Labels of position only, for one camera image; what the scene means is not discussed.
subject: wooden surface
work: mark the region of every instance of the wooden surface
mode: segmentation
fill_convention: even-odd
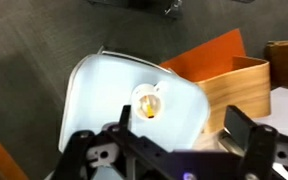
[[[183,2],[170,22],[86,0],[0,0],[0,141],[30,179],[54,169],[67,80],[103,44],[159,64],[235,28],[251,57],[288,40],[286,0]]]
[[[248,117],[268,116],[270,109],[270,77],[267,61],[232,58],[234,70],[208,80],[197,82],[206,93],[211,115],[204,128],[205,133],[223,129],[227,105],[235,105]]]
[[[288,88],[288,41],[270,42],[266,50],[274,83]]]

